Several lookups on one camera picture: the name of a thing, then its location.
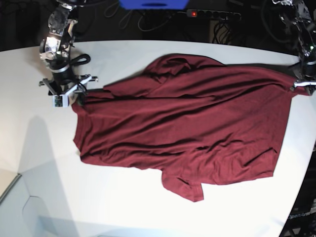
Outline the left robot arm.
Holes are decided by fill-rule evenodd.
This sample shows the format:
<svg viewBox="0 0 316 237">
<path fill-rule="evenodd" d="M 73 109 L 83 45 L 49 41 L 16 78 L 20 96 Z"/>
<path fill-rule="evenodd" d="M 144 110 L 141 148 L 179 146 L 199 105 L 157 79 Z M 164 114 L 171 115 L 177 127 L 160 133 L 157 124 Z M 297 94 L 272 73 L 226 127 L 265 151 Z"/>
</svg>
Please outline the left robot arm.
<svg viewBox="0 0 316 237">
<path fill-rule="evenodd" d="M 277 38 L 265 19 L 268 9 L 278 11 L 285 25 L 287 38 Z M 291 90 L 304 88 L 311 96 L 316 91 L 316 2 L 314 0 L 264 0 L 260 16 L 267 33 L 276 41 L 291 46 L 298 54 L 298 62 L 288 66 L 296 81 Z"/>
</svg>

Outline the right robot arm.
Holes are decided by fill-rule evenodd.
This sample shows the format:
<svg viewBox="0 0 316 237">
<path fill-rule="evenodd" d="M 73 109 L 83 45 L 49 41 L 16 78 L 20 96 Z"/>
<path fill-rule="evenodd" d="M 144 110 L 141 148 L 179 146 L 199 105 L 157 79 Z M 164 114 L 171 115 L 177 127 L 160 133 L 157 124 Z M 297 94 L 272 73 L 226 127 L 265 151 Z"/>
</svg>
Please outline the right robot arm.
<svg viewBox="0 0 316 237">
<path fill-rule="evenodd" d="M 39 86 L 48 88 L 52 105 L 66 108 L 75 102 L 78 96 L 88 92 L 86 85 L 97 82 L 91 75 L 76 75 L 74 67 L 88 64 L 91 57 L 81 54 L 71 58 L 71 50 L 77 36 L 78 8 L 98 4 L 97 0 L 59 0 L 58 6 L 48 19 L 49 32 L 40 44 L 39 57 L 51 72 L 52 78 L 39 81 Z"/>
</svg>

